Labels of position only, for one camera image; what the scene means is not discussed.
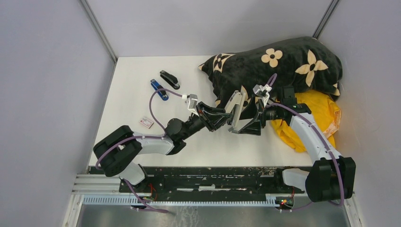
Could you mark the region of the black stapler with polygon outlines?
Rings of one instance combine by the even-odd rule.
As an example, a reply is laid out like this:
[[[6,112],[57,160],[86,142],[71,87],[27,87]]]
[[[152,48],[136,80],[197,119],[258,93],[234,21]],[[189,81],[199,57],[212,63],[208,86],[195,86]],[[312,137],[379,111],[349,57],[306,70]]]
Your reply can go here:
[[[174,75],[166,72],[165,70],[161,70],[160,71],[160,77],[166,81],[173,89],[175,90],[179,90],[180,89],[180,84],[178,81],[178,78],[175,77]]]

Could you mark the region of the blue stapler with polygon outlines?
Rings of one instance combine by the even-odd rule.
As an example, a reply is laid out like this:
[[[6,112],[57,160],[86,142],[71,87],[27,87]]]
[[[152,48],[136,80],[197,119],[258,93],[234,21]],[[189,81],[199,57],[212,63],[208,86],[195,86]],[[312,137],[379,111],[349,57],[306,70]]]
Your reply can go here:
[[[155,91],[157,91],[158,95],[163,101],[167,101],[169,99],[169,96],[167,92],[164,90],[164,87],[160,85],[155,79],[152,79],[150,81],[151,86]]]

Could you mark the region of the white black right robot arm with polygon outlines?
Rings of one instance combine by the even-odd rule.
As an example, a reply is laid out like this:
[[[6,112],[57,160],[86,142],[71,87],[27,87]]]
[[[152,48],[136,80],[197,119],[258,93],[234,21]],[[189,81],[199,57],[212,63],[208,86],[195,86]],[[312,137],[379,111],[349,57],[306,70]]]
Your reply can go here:
[[[258,98],[257,112],[236,134],[260,135],[266,121],[281,119],[296,133],[310,156],[313,166],[310,171],[287,168],[274,178],[273,187],[279,193],[287,192],[292,186],[308,195],[312,202],[327,201],[340,206],[352,197],[356,163],[331,145],[319,129],[310,108],[298,103],[292,86],[283,87],[278,102],[268,103],[270,85],[253,88]]]

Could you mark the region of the beige stapler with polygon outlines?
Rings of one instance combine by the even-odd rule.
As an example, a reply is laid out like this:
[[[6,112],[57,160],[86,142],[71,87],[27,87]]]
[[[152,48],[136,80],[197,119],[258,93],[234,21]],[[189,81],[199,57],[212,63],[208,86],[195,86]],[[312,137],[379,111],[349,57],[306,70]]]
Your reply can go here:
[[[243,104],[245,101],[246,93],[244,91],[236,90],[225,106],[225,111],[227,114],[232,114],[231,118],[231,128],[228,129],[229,132],[237,133],[237,123],[240,120],[240,115],[242,112]]]

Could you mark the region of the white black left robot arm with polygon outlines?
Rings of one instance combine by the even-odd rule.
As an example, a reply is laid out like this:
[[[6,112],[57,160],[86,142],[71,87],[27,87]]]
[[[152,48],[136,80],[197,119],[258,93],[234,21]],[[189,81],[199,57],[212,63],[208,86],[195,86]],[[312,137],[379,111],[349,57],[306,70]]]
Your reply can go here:
[[[123,125],[98,142],[93,152],[97,158],[96,169],[103,170],[105,176],[118,176],[131,184],[137,192],[144,192],[149,185],[144,168],[134,163],[141,154],[174,155],[185,146],[185,140],[203,128],[216,131],[237,112],[235,104],[225,108],[209,107],[200,102],[187,121],[171,119],[164,135],[146,135]]]

